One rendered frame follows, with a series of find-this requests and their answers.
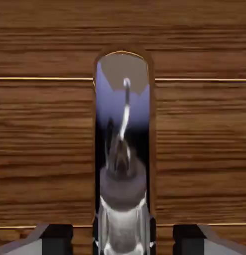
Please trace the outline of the wooden cabinet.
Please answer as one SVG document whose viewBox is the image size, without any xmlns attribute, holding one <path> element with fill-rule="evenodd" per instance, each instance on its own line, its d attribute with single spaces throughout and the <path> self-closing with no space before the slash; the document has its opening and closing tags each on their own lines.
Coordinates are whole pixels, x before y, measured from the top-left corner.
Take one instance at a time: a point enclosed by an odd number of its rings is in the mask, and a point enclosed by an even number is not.
<svg viewBox="0 0 246 255">
<path fill-rule="evenodd" d="M 155 86 L 246 80 L 246 0 L 0 0 L 0 81 L 93 83 L 95 58 L 112 45 L 144 48 Z M 246 245 L 246 222 L 207 224 Z M 35 225 L 0 226 L 0 244 Z M 73 225 L 74 255 L 92 254 L 91 225 Z M 172 255 L 173 225 L 158 224 L 158 255 Z"/>
</svg>

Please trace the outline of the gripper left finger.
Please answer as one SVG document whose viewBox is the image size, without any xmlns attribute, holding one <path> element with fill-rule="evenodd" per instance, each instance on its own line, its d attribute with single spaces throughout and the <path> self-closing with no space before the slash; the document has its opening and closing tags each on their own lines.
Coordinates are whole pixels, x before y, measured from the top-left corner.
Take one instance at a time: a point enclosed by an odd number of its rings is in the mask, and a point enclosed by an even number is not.
<svg viewBox="0 0 246 255">
<path fill-rule="evenodd" d="M 71 224 L 38 225 L 24 239 L 0 246 L 0 255 L 73 255 Z"/>
</svg>

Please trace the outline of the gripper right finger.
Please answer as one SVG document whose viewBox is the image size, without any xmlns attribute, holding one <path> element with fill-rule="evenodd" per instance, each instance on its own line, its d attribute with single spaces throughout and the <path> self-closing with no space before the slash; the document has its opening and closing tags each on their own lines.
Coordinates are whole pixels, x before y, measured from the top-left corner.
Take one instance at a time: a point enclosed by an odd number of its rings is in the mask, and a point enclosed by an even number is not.
<svg viewBox="0 0 246 255">
<path fill-rule="evenodd" d="M 173 239 L 173 255 L 246 255 L 246 246 L 220 238 L 209 225 L 174 225 Z"/>
</svg>

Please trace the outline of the wooden cabinet door front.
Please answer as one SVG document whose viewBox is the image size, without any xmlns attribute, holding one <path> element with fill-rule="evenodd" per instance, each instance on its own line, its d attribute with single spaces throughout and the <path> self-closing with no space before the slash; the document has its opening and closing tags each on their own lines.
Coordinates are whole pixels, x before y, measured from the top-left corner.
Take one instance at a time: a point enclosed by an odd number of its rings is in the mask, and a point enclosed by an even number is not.
<svg viewBox="0 0 246 255">
<path fill-rule="evenodd" d="M 246 222 L 246 80 L 158 81 L 151 208 L 160 225 Z M 0 226 L 90 225 L 90 80 L 0 81 Z"/>
</svg>

